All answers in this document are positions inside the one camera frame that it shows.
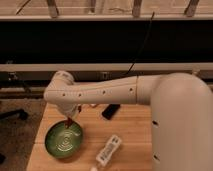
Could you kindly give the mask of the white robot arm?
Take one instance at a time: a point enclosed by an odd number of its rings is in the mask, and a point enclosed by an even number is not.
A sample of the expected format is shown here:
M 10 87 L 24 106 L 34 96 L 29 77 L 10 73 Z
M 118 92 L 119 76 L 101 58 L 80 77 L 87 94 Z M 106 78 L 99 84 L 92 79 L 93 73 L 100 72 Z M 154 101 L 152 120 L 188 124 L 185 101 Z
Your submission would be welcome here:
M 44 92 L 65 115 L 77 104 L 145 104 L 151 108 L 152 170 L 213 171 L 213 91 L 195 75 L 132 76 L 76 84 L 58 71 Z

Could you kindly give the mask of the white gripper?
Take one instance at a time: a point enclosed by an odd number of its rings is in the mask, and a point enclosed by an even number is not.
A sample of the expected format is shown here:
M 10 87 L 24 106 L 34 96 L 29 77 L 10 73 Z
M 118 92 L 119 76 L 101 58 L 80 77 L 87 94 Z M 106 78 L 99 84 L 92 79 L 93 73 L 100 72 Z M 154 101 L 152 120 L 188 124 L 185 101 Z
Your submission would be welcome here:
M 77 104 L 61 105 L 58 110 L 68 118 L 75 118 L 81 112 L 81 106 Z

